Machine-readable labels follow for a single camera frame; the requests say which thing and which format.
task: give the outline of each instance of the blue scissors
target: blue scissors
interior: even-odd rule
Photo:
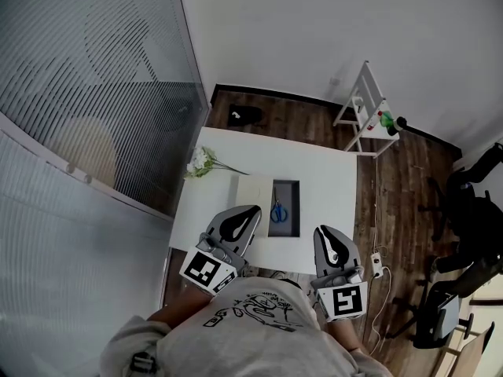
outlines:
[[[280,200],[276,197],[276,188],[274,188],[274,205],[270,212],[270,220],[274,223],[282,223],[288,218],[288,212],[280,204]]]

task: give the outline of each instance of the black baseboard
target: black baseboard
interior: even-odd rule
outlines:
[[[213,94],[211,95],[211,106],[215,105],[217,95],[219,91],[227,91],[227,92],[239,92],[239,93],[253,93],[254,95],[263,95],[266,97],[277,97],[280,99],[290,99],[291,101],[298,102],[306,102],[308,104],[317,104],[318,106],[324,106],[326,108],[333,108],[336,110],[340,110],[342,108],[341,104],[336,104],[334,102],[323,101],[322,99],[316,99],[313,97],[303,97],[302,95],[295,95],[294,93],[286,93],[286,92],[278,92],[272,90],[262,90],[260,88],[251,88],[249,86],[235,86],[235,85],[225,85],[225,84],[216,84],[215,89],[213,90]],[[415,129],[414,127],[408,126],[406,128],[410,133],[419,135],[423,138],[427,138],[430,141],[434,141],[438,144],[443,145],[444,147],[451,150],[456,159],[460,159],[462,157],[461,150],[456,146],[447,141],[444,141],[434,135],[425,133],[424,131]]]

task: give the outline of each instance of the flower bouquet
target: flower bouquet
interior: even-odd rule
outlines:
[[[187,163],[185,178],[201,178],[213,169],[232,170],[240,174],[247,174],[220,162],[211,148],[196,147],[192,159]]]

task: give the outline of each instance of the black chair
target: black chair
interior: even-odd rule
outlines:
[[[499,273],[503,273],[503,255],[486,256],[474,262],[456,280],[439,281],[433,288],[436,291],[467,298]]]
[[[393,299],[393,304],[405,306],[412,312],[413,317],[395,333],[387,333],[386,338],[395,339],[414,324],[417,324],[416,334],[410,337],[414,347],[418,349],[440,348],[447,344],[450,335],[455,329],[455,326],[453,326],[448,334],[442,336],[442,327],[444,327],[444,322],[446,321],[446,305],[450,301],[458,301],[459,299],[456,295],[436,290],[435,285],[428,293],[428,282],[426,280],[420,280],[418,284],[424,287],[419,306],[411,306],[406,300],[401,298]],[[467,320],[458,319],[457,324],[464,327],[464,339],[467,339],[472,330],[473,314],[470,314]]]
[[[455,252],[447,257],[437,258],[435,261],[436,270],[440,273],[449,273],[465,269],[471,264],[483,260],[481,268],[489,271],[489,267],[497,264],[503,255],[500,225],[503,225],[503,212],[490,201],[489,196],[487,195],[486,198],[475,197],[472,201],[471,218],[464,222],[461,231],[459,231],[461,227],[458,228],[460,239],[459,242],[456,242]],[[476,279],[481,280],[481,284],[489,280],[488,274],[479,275]],[[458,294],[461,297],[466,297],[460,292]]]
[[[486,197],[475,197],[472,183],[480,183],[499,163],[503,162],[503,145],[494,144],[488,149],[469,170],[460,170],[449,176],[446,183],[446,194],[442,192],[439,183],[428,179],[428,184],[435,188],[439,205],[433,207],[418,206],[419,212],[440,212],[442,218],[439,227],[435,229],[432,240],[442,237],[446,221],[449,220],[454,234],[461,237],[475,235],[476,230],[484,230],[486,235],[497,235],[499,224],[503,221],[503,212]]]

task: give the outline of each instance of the black tray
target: black tray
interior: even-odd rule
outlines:
[[[300,182],[296,180],[274,180],[270,209],[274,205],[274,189],[277,198],[288,215],[284,222],[269,220],[269,237],[300,237]]]

